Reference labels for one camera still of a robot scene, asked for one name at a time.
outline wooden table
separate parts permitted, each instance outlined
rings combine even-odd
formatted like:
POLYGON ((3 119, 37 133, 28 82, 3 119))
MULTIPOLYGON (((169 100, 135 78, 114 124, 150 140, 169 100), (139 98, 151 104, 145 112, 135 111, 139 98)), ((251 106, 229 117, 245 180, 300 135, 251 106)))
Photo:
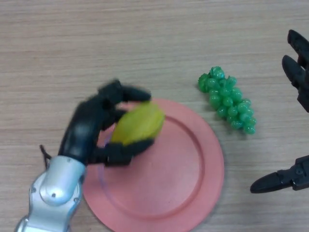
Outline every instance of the wooden table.
MULTIPOLYGON (((289 29, 309 38, 307 0, 0 1, 0 225, 28 212, 43 170, 38 145, 56 155, 76 104, 112 78, 195 110, 217 134, 225 183, 196 232, 307 232, 309 190, 249 192, 259 177, 307 155, 308 114, 281 59, 296 53, 289 29), (214 118, 195 88, 211 66, 238 78, 257 133, 244 138, 214 118)), ((74 232, 107 232, 85 202, 74 232)))

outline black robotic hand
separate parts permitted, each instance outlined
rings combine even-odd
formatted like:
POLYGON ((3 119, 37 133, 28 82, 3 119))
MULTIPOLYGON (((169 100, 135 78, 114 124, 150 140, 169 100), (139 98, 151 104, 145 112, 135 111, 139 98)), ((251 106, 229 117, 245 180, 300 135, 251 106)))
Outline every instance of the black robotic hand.
MULTIPOLYGON (((99 88, 97 95, 81 102, 66 129, 58 155, 67 156, 85 165, 103 163, 105 166, 129 165, 132 158, 149 148, 153 139, 141 140, 129 145, 107 143, 97 147, 99 133, 106 130, 126 113, 117 109, 121 102, 149 101, 151 94, 130 86, 123 86, 119 80, 99 88)), ((43 146, 45 165, 49 156, 43 146)))
POLYGON ((298 54, 297 62, 290 56, 282 58, 282 67, 292 86, 297 88, 297 100, 309 113, 309 42, 301 34, 289 30, 288 43, 298 54))

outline toy grapes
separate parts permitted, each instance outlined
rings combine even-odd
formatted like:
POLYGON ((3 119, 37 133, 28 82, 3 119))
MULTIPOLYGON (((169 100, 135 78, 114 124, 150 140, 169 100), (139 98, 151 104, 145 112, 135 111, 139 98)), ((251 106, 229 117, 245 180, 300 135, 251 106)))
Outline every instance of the toy grapes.
POLYGON ((253 117, 251 101, 243 98, 236 83, 235 77, 226 78, 221 67, 215 66, 208 74, 204 73, 200 76, 198 88, 201 92, 209 94, 210 105, 232 128, 243 129, 246 134, 254 134, 256 119, 253 117))

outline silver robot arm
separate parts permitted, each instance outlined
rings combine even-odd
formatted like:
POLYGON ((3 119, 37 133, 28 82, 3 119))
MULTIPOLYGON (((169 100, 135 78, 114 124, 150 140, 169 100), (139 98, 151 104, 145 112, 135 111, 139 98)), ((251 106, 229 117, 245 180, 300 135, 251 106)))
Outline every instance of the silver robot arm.
POLYGON ((82 197, 86 167, 65 156, 51 158, 29 189, 29 213, 14 232, 70 232, 70 220, 82 197))

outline toy lemon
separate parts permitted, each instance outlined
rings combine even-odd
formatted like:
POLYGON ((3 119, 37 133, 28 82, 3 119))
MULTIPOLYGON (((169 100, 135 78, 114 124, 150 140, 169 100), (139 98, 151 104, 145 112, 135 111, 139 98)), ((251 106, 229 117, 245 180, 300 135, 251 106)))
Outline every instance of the toy lemon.
POLYGON ((112 133, 111 142, 123 145, 144 139, 154 139, 161 131, 164 112, 150 101, 139 104, 119 120, 112 133))

